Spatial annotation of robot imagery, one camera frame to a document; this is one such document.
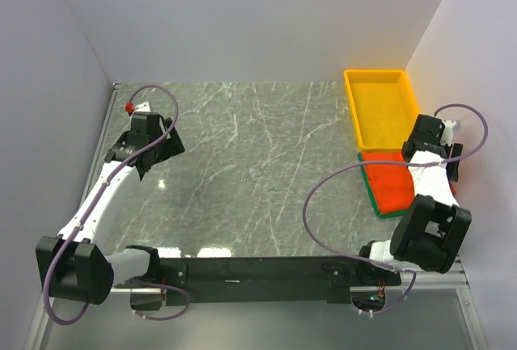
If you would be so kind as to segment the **orange t shirt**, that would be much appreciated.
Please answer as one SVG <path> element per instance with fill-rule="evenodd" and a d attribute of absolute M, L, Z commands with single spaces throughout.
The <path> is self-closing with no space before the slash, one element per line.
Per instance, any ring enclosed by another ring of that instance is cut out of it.
<path fill-rule="evenodd" d="M 381 217 L 446 213 L 457 206 L 444 158 L 418 150 L 410 160 L 397 153 L 361 153 L 359 160 L 373 207 Z"/>

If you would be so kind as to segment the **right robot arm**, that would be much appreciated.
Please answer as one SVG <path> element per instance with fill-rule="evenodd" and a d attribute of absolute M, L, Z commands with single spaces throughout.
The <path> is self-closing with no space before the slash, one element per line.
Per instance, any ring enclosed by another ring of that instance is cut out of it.
<path fill-rule="evenodd" d="M 355 277 L 371 285 L 383 274 L 381 263 L 399 268 L 421 268 L 427 272 L 445 273 L 451 268 L 472 222 L 472 214 L 460 207 L 452 192 L 452 183 L 459 179 L 458 161 L 463 145 L 452 141 L 454 120 L 441 120 L 419 115 L 401 158 L 410 167 L 370 165 L 381 178 L 388 171 L 409 172 L 414 198 L 409 204 L 390 240 L 371 241 L 361 247 Z"/>

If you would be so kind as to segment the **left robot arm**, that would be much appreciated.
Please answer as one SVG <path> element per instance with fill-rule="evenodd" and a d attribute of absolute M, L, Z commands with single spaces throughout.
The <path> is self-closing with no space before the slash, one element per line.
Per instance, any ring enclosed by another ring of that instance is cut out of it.
<path fill-rule="evenodd" d="M 134 188 L 155 165 L 185 150 L 175 118 L 134 112 L 104 158 L 100 176 L 73 219 L 55 237 L 36 246 L 41 284 L 47 297 L 99 305 L 111 288 L 134 278 L 145 287 L 162 275 L 158 251 L 130 245 L 107 255 L 104 245 L 114 220 Z"/>

